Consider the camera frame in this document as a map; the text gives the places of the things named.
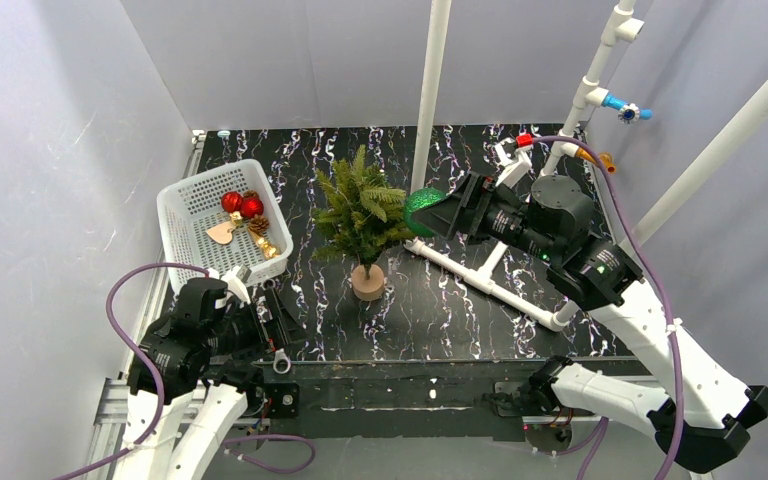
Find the pvc pipe frame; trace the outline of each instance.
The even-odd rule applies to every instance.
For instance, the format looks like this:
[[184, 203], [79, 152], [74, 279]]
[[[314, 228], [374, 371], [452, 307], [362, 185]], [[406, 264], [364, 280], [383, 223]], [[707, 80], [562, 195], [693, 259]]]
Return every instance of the pvc pipe frame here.
[[[599, 48], [596, 49], [596, 54], [593, 56], [593, 61], [590, 62], [587, 74], [581, 79], [581, 83], [575, 91], [572, 108], [558, 135], [571, 137], [575, 133], [575, 127], [584, 114], [584, 109], [589, 104], [596, 107], [600, 106], [587, 101], [587, 95], [599, 88], [599, 77], [602, 76], [605, 70], [605, 65], [608, 63], [608, 58], [611, 56], [611, 51], [617, 43], [617, 39], [626, 40], [630, 43], [637, 38], [637, 34], [643, 28], [642, 21], [631, 17], [634, 13], [634, 3], [635, 0], [620, 0], [611, 12], [611, 16], [608, 18], [608, 22], [605, 24], [605, 29], [602, 32]], [[546, 159], [546, 164], [540, 170], [540, 175], [555, 173], [555, 168], [557, 168], [563, 154], [562, 142], [555, 142], [552, 145], [549, 158]]]
[[440, 87], [440, 71], [443, 68], [443, 50], [446, 48], [451, 8], [452, 0], [431, 1], [431, 20], [428, 24], [422, 93], [419, 99], [419, 120], [416, 126], [416, 148], [413, 153], [411, 193], [425, 186], [428, 149], [431, 144], [431, 129], [434, 128], [434, 110], [437, 108], [437, 90]]
[[[640, 243], [649, 240], [767, 119], [768, 79], [634, 227]], [[628, 239], [620, 247], [631, 251]]]
[[[504, 253], [507, 247], [500, 243], [496, 248], [499, 249], [500, 246], [502, 247], [502, 253]], [[492, 295], [517, 310], [520, 310], [549, 330], [560, 332], [569, 324], [572, 316], [578, 311], [578, 306], [574, 302], [567, 302], [556, 313], [546, 311], [531, 302], [523, 300], [515, 293], [500, 287], [486, 272], [467, 268], [461, 263], [434, 250], [420, 240], [408, 242], [405, 245], [405, 248], [417, 255], [431, 260], [455, 275], [462, 277], [467, 284], [472, 285], [487, 295]]]
[[[422, 95], [419, 102], [419, 120], [417, 122], [413, 172], [411, 174], [411, 193], [425, 186], [431, 129], [434, 125], [434, 110], [437, 106], [437, 91], [440, 86], [440, 71], [443, 66], [443, 52], [446, 47], [446, 34], [449, 28], [449, 11], [451, 7], [451, 0], [432, 0], [431, 2], [431, 18], [428, 26], [428, 43], [425, 47]], [[525, 172], [517, 173], [521, 177]], [[496, 265], [505, 255], [505, 250], [508, 248], [501, 242], [496, 244], [490, 257], [479, 270], [467, 268], [418, 240], [408, 242], [405, 248], [461, 276], [467, 284], [522, 311], [550, 330], [556, 332], [563, 330], [569, 324], [572, 316], [578, 311], [575, 303], [567, 302], [557, 313], [552, 313], [523, 300], [516, 294], [497, 285], [490, 277], [493, 274], [493, 269], [496, 268]]]

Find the fern leaves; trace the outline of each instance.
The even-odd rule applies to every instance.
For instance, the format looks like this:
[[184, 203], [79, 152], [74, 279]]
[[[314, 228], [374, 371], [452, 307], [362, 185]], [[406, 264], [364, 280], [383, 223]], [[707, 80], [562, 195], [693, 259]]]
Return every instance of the fern leaves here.
[[381, 220], [382, 222], [386, 222], [387, 212], [385, 212], [384, 209], [381, 208], [381, 205], [378, 205], [378, 202], [376, 202], [369, 196], [363, 195], [364, 193], [366, 192], [361, 192], [361, 195], [360, 195], [360, 204], [363, 206], [363, 208], [366, 209], [367, 212], [378, 217], [378, 219]]
[[403, 219], [405, 191], [391, 188], [378, 168], [366, 166], [365, 157], [366, 147], [361, 146], [351, 164], [345, 159], [334, 162], [334, 183], [316, 172], [328, 204], [314, 212], [317, 231], [327, 240], [314, 253], [316, 259], [348, 255], [368, 268], [384, 250], [415, 236]]

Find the white plastic basket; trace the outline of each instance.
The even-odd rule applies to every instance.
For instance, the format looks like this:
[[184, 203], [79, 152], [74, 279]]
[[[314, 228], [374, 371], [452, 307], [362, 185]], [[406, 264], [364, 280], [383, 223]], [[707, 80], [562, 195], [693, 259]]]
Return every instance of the white plastic basket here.
[[[269, 220], [266, 238], [281, 254], [266, 260], [245, 228], [234, 232], [234, 240], [220, 245], [207, 236], [206, 230], [228, 221], [222, 210], [222, 195], [230, 191], [255, 190], [263, 202], [263, 214]], [[157, 194], [157, 216], [167, 262], [179, 262], [213, 268], [224, 274], [236, 265], [251, 270], [246, 285], [256, 285], [284, 273], [287, 257], [293, 251], [293, 240], [269, 186], [266, 174], [257, 160], [241, 160], [198, 175], [185, 178]], [[169, 281], [177, 294], [197, 272], [169, 269]]]

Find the green christmas ornament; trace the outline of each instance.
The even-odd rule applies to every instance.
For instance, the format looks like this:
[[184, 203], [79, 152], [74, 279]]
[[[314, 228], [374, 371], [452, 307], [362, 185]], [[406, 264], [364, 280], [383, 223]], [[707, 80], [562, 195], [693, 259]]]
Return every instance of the green christmas ornament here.
[[434, 232], [413, 221], [413, 212], [425, 207], [430, 207], [431, 205], [441, 202], [445, 198], [446, 194], [436, 188], [423, 188], [422, 190], [417, 190], [412, 193], [407, 200], [405, 200], [405, 223], [408, 228], [413, 233], [417, 234], [417, 236], [433, 237], [435, 235]]

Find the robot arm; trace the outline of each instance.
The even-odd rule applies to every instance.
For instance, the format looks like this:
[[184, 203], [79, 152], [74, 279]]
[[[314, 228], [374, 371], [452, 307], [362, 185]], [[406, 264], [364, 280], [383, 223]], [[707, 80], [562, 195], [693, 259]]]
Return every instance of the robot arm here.
[[569, 177], [538, 178], [523, 203], [507, 182], [470, 173], [450, 195], [420, 190], [406, 202], [406, 221], [419, 235], [471, 243], [493, 237], [542, 260], [548, 280], [635, 353], [661, 389], [591, 372], [553, 357], [523, 390], [544, 412], [581, 408], [652, 437], [665, 452], [675, 421], [674, 369], [667, 335], [676, 335], [682, 358], [685, 428], [676, 462], [708, 472], [735, 458], [749, 441], [747, 429], [768, 416], [768, 388], [747, 387], [719, 366], [680, 322], [667, 331], [661, 302], [642, 270], [616, 244], [590, 231], [593, 200]]
[[[274, 353], [276, 371], [289, 370], [283, 349], [302, 338], [303, 330], [271, 289], [265, 293], [263, 316], [258, 314], [244, 284], [247, 273], [235, 267], [222, 280], [190, 279], [173, 311], [149, 326], [140, 349], [160, 371], [165, 405], [153, 433], [135, 445], [155, 414], [158, 395], [148, 369], [132, 365], [123, 435], [123, 446], [132, 452], [117, 462], [114, 478], [202, 478], [222, 439], [246, 411], [246, 390], [252, 393], [263, 382], [263, 372], [250, 362]], [[211, 367], [210, 359], [219, 355], [232, 359]], [[198, 416], [175, 446], [199, 380], [212, 383]]]

